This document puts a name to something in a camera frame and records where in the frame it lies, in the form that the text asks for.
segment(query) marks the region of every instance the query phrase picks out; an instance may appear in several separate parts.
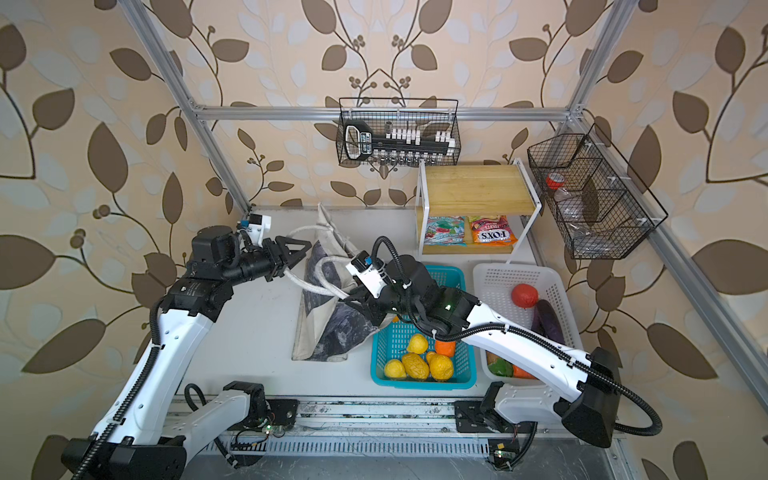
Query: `lemon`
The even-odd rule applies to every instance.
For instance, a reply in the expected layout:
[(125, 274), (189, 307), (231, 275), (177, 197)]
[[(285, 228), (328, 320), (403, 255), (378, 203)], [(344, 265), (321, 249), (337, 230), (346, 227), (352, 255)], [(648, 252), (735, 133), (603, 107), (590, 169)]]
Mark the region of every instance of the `lemon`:
[(384, 365), (384, 375), (390, 379), (404, 379), (407, 376), (406, 368), (400, 360), (391, 359)]
[(439, 353), (429, 358), (429, 372), (433, 379), (444, 382), (453, 376), (453, 362), (450, 358)]
[(402, 356), (402, 365), (406, 368), (408, 376), (417, 380), (426, 380), (429, 377), (429, 366), (422, 357), (415, 353), (406, 353)]
[(408, 347), (406, 350), (408, 350), (410, 353), (421, 355), (422, 353), (426, 352), (428, 348), (429, 342), (427, 342), (427, 339), (421, 333), (416, 333), (411, 337), (411, 341), (408, 342)]

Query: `black wire basket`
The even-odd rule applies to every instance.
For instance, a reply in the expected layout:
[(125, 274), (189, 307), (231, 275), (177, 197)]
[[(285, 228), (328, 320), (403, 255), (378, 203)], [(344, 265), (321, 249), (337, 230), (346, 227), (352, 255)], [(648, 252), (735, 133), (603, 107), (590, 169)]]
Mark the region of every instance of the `black wire basket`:
[[(621, 152), (626, 172), (608, 163), (598, 147), (604, 138), (593, 126), (587, 134), (561, 134), (528, 148), (536, 183), (574, 259), (623, 259), (669, 216)], [(647, 193), (657, 211), (633, 191)]]
[(406, 98), (339, 99), (336, 153), (339, 165), (456, 165), (462, 149), (458, 100)]

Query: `table surface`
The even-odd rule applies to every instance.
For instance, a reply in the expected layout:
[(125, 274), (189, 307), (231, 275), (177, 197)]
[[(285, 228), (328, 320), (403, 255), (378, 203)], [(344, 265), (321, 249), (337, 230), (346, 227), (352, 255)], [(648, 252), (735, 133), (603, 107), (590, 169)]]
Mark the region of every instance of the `table surface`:
[[(314, 210), (263, 210), (260, 213), (272, 215), (270, 237), (314, 224), (317, 219)], [(370, 250), (378, 236), (386, 235), (400, 254), (415, 255), (413, 209), (331, 210), (330, 214), (339, 230), (359, 249)], [(510, 224), (516, 234), (522, 231), (518, 217), (510, 217)], [(312, 237), (311, 231), (299, 235), (306, 240)], [(528, 241), (521, 243), (515, 249), (514, 261), (535, 264)], [(467, 291), (471, 293), (475, 265), (505, 262), (508, 257), (503, 254), (426, 255), (422, 262), (462, 269)], [(303, 278), (304, 262), (293, 272)], [(227, 383), (239, 380), (262, 383), (268, 396), (456, 397), (483, 396), (491, 382), (482, 371), (479, 351), (475, 349), (477, 383), (470, 389), (436, 391), (378, 386), (370, 374), (370, 337), (353, 349), (344, 362), (293, 361), (290, 357), (300, 295), (300, 288), (285, 278), (235, 286), (233, 298), (195, 352), (181, 385), (194, 382), (206, 394), (217, 394)]]

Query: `wooden shelf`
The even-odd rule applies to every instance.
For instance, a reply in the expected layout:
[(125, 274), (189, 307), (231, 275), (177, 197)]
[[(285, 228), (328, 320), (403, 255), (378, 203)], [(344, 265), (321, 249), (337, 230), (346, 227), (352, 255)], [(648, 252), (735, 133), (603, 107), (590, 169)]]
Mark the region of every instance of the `wooden shelf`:
[(532, 215), (535, 205), (518, 168), (426, 167), (429, 216)]

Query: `candy bag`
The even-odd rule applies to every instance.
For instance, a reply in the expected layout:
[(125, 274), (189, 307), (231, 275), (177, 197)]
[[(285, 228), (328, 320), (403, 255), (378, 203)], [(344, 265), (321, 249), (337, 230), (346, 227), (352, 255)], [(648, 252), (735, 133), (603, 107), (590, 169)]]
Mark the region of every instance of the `candy bag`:
[(470, 217), (472, 239), (482, 245), (511, 246), (518, 239), (509, 227), (506, 215), (497, 217)]
[(425, 245), (466, 245), (463, 217), (430, 217), (427, 219)]

